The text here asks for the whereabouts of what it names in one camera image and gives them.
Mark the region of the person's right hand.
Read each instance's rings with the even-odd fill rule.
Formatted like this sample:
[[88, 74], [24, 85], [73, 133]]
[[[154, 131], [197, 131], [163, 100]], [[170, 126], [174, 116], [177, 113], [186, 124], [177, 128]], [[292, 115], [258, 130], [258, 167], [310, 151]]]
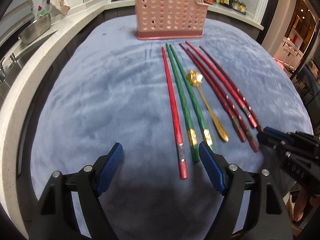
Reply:
[[310, 204], [313, 207], [319, 206], [320, 198], [319, 197], [309, 197], [305, 189], [301, 189], [297, 200], [293, 208], [293, 220], [298, 222], [303, 217], [304, 209], [307, 204]]

